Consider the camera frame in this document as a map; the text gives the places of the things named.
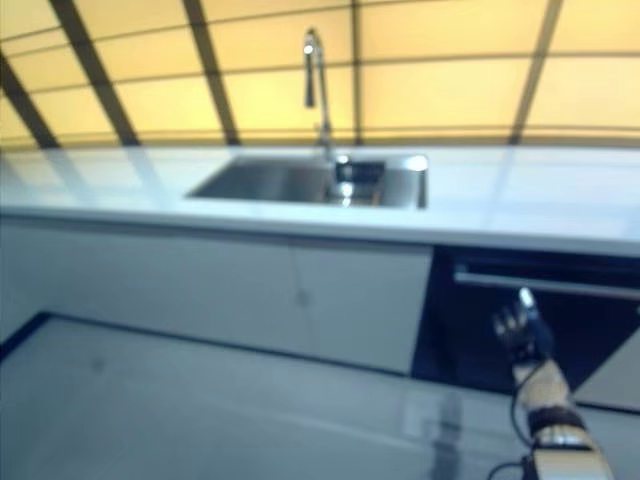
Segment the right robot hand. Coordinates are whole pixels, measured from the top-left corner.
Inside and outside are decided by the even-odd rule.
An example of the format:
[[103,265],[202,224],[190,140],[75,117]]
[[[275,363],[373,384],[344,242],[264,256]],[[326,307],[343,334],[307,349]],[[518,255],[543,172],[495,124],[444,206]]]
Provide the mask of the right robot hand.
[[511,365],[537,365],[553,356],[553,333],[529,288],[520,288],[517,299],[494,314],[492,322]]

